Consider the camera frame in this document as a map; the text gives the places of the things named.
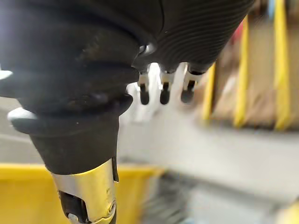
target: yellow bin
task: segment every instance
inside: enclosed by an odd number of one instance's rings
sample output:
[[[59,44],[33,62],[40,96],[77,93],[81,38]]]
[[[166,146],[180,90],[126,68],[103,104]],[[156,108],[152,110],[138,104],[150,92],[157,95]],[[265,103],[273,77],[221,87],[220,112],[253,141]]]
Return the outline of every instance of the yellow bin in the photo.
[[[120,166],[117,223],[137,224],[148,180],[161,170]],[[69,224],[50,173],[42,165],[0,165],[0,219],[9,224]]]

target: yellow shelf post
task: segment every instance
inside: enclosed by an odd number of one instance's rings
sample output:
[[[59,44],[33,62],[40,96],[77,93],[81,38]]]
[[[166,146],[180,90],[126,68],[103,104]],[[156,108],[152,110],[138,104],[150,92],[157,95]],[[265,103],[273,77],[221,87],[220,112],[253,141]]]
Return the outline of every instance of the yellow shelf post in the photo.
[[[239,84],[237,88],[237,99],[235,109],[234,126],[242,127],[245,121],[246,104],[247,104],[247,88],[248,88],[248,38],[249,26],[248,16],[243,21],[243,33],[241,39],[241,58],[239,68]]]
[[[202,118],[205,121],[208,121],[212,114],[215,73],[216,73],[216,63],[214,63],[208,71],[209,77],[205,89],[203,113],[202,113]]]
[[[277,130],[285,130],[291,123],[291,93],[288,62],[285,1],[276,0],[275,14],[275,89]]]

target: ribbed rubber cover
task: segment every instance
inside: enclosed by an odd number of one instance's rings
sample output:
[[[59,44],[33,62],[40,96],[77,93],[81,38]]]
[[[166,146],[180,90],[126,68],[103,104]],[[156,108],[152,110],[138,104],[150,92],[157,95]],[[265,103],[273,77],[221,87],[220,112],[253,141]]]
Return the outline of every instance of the ribbed rubber cover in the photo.
[[[158,62],[171,69],[180,62],[205,71],[245,17],[253,0],[164,0],[164,27],[157,51],[139,57],[136,67]]]

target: blurred background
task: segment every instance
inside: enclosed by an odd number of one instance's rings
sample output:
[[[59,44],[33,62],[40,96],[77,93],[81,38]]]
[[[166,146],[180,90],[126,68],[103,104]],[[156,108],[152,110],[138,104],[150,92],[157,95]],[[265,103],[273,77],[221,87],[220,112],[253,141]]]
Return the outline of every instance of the blurred background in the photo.
[[[124,185],[143,188],[138,210],[127,204],[134,223],[299,224],[298,54],[299,1],[256,0],[192,102],[180,100],[185,63],[167,105],[158,64],[148,72],[147,105],[138,84],[128,85],[134,102],[120,117],[118,162],[162,170],[142,186]],[[18,106],[0,99],[0,162],[42,164],[7,121]]]

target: robotic arm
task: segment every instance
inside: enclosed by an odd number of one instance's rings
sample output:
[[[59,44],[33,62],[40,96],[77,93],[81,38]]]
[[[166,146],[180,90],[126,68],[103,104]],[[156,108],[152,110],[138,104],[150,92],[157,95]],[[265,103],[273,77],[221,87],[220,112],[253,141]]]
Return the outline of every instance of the robotic arm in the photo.
[[[30,135],[74,224],[116,221],[118,117],[132,102],[126,85],[157,62],[168,91],[167,77],[187,62],[183,94],[188,92],[252,4],[0,1],[0,96],[22,105],[8,119]]]

